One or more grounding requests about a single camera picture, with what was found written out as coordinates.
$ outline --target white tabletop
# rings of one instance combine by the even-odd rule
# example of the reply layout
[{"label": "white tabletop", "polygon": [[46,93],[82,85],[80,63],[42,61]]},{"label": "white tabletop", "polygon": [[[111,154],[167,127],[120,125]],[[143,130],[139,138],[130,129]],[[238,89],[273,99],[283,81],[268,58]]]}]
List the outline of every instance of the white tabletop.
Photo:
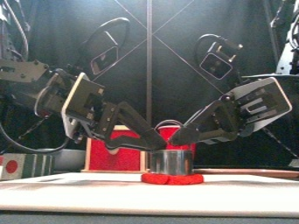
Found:
[{"label": "white tabletop", "polygon": [[299,182],[204,175],[199,185],[151,185],[140,174],[67,173],[0,182],[0,209],[96,214],[299,217]]}]

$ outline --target silver metal cup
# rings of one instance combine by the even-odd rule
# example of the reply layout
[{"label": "silver metal cup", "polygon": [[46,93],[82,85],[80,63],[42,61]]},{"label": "silver metal cup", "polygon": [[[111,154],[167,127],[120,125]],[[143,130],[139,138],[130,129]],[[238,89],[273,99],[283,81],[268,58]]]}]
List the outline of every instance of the silver metal cup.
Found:
[{"label": "silver metal cup", "polygon": [[168,175],[192,174],[191,150],[158,150],[150,153],[150,172]]}]

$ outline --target black curtain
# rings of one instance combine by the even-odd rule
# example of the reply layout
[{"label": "black curtain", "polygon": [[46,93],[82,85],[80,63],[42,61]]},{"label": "black curtain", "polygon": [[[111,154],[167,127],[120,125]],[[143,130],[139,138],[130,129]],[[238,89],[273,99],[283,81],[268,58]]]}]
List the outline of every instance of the black curtain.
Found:
[{"label": "black curtain", "polygon": [[[268,3],[275,15],[281,1]],[[120,61],[99,77],[91,76],[91,79],[107,87],[108,101],[127,101],[146,117],[147,1],[26,0],[23,8],[32,24],[30,60],[39,60],[60,68],[76,63],[80,43],[103,23],[112,18],[130,19],[131,33],[119,54]],[[271,74],[277,70],[277,62],[264,1],[154,0],[151,13],[155,126],[166,119],[184,123],[223,94],[219,91],[219,88],[224,88],[222,83],[215,86],[204,79],[192,59],[194,46],[202,35],[220,35],[244,46],[236,57],[240,75]],[[287,29],[287,25],[279,28],[278,40],[282,48]],[[122,29],[112,29],[111,33],[116,39],[123,38]],[[199,51],[204,54],[207,50],[204,45]],[[36,118],[30,112],[20,112],[18,119],[19,127],[22,124],[24,129]],[[290,148],[297,147],[294,114],[285,116],[268,128]],[[14,127],[10,130],[14,135],[19,135]],[[27,143],[32,147],[54,147],[62,139],[62,120],[52,118],[36,130],[34,137],[30,136]],[[86,145],[74,144],[70,147],[84,149]],[[259,131],[235,142],[216,145],[199,143],[195,164],[287,165],[291,159],[290,152]]]}]

